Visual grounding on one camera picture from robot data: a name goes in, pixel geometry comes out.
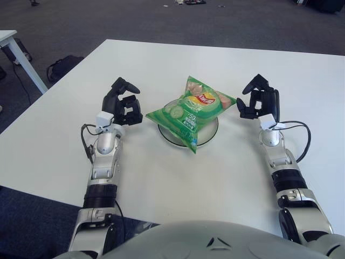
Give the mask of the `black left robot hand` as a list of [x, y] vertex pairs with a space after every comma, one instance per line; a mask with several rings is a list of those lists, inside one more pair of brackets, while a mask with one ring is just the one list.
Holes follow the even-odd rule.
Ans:
[[111, 90], [103, 98], [102, 111], [110, 113], [114, 117], [114, 124], [135, 125], [140, 124], [143, 119], [139, 100], [135, 95], [119, 99], [126, 91], [140, 94], [140, 90], [121, 77], [113, 83]]

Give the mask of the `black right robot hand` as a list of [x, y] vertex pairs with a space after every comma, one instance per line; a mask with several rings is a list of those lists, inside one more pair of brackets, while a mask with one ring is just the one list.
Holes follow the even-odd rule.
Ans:
[[250, 104], [246, 106], [237, 98], [236, 104], [241, 118], [258, 119], [260, 116], [271, 114], [276, 122], [280, 121], [279, 91], [270, 87], [262, 75], [257, 74], [246, 85], [242, 94], [250, 94]]

